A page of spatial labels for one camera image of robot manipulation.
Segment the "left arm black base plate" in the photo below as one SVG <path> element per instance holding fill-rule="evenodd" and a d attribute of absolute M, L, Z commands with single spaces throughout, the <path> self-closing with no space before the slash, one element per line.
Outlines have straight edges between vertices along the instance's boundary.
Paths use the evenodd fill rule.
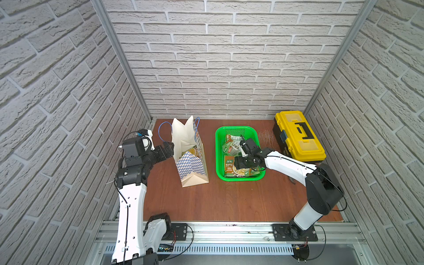
<path fill-rule="evenodd" d="M 171 230 L 164 234 L 162 241 L 185 241 L 187 232 L 187 223 L 172 223 Z"/>

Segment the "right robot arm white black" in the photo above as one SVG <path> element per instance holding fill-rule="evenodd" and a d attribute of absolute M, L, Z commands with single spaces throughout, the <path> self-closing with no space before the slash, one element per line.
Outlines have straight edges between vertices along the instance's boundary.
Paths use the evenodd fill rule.
<path fill-rule="evenodd" d="M 298 239 L 322 216 L 328 215 L 344 198 L 345 193 L 328 165 L 312 165 L 270 148 L 261 149 L 252 138 L 242 140 L 240 146 L 242 155 L 235 157 L 236 169 L 274 170 L 306 187 L 307 202 L 286 228 L 286 234 L 293 239 Z"/>

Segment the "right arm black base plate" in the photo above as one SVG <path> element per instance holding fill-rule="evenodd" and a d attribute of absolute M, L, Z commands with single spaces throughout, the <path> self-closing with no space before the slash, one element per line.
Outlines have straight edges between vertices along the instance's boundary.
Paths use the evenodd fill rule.
<path fill-rule="evenodd" d="M 317 242 L 318 236 L 314 226 L 302 230 L 294 223 L 272 224 L 274 240 L 276 242 Z"/>

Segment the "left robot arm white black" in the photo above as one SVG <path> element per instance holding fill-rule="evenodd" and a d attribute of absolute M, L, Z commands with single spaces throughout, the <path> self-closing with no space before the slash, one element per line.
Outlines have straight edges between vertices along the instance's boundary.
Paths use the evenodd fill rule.
<path fill-rule="evenodd" d="M 152 216 L 143 224 L 148 176 L 154 165 L 174 155 L 174 145 L 153 146 L 149 136 L 123 141 L 114 186 L 119 194 L 120 217 L 111 263 L 113 265 L 156 265 L 162 238 L 171 231 L 167 213 Z"/>

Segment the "clear green condiment packet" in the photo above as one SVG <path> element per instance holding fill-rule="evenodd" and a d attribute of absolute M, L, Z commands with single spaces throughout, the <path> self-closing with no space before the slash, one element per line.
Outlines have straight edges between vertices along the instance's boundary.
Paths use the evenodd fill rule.
<path fill-rule="evenodd" d="M 244 140 L 243 136 L 229 135 L 225 137 L 224 144 L 222 146 L 223 153 L 227 156 L 238 156 L 241 154 L 242 148 L 240 142 Z"/>

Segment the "white blue checkered paper bag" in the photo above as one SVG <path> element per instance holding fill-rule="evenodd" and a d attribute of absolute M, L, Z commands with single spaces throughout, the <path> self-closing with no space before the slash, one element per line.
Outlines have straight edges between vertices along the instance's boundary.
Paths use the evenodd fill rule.
<path fill-rule="evenodd" d="M 204 146 L 198 132 L 200 119 L 190 117 L 186 122 L 173 119 L 170 123 L 174 161 L 182 187 L 209 183 Z"/>

